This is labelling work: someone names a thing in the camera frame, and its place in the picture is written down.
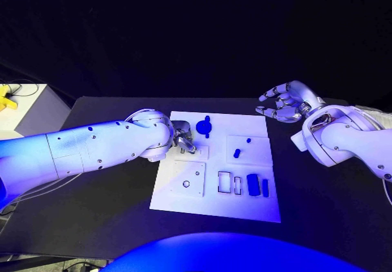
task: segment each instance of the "yellow object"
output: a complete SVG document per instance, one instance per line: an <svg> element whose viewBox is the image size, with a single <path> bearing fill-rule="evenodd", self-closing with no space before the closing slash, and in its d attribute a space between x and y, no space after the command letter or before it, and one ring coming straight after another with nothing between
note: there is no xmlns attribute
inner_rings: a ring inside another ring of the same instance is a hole
<svg viewBox="0 0 392 272"><path fill-rule="evenodd" d="M9 90L8 85L0 86L0 111L7 107L17 109L17 104L5 98L5 93Z"/></svg>

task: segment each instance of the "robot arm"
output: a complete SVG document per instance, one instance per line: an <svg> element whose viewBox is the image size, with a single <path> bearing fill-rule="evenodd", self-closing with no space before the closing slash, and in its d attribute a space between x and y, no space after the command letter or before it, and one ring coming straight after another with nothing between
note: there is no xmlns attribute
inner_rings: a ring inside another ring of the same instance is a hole
<svg viewBox="0 0 392 272"><path fill-rule="evenodd" d="M392 129L384 129L355 107L326 106L298 81L276 86L259 100L279 93L277 109L256 107L254 110L280 122L295 122L305 116L302 130L290 137L298 149L308 150L328 167L355 156L374 175L392 182Z"/></svg>
<svg viewBox="0 0 392 272"><path fill-rule="evenodd" d="M172 123L161 112L143 109L126 121L0 141L0 208L48 181L110 167L138 156L151 162L164 159L171 145L194 152L187 122Z"/></svg>

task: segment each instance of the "shape sorting board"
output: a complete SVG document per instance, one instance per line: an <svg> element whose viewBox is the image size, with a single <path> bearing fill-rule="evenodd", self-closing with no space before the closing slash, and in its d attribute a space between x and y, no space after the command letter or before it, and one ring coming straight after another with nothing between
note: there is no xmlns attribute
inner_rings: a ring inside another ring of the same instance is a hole
<svg viewBox="0 0 392 272"><path fill-rule="evenodd" d="M208 138L195 131L195 124L205 116L210 116L211 124ZM169 148L165 159L158 163L149 208L279 222L265 117L171 112L169 119L188 122L197 152L191 155L181 153L179 147ZM236 149L240 150L237 158L233 157ZM230 190L224 189L228 193L217 191L218 172L228 173L228 179L227 175L221 175L224 180L220 180L224 186L230 187ZM262 180L267 180L267 194L249 195L246 182L249 174L256 174L262 192L265 192Z"/></svg>

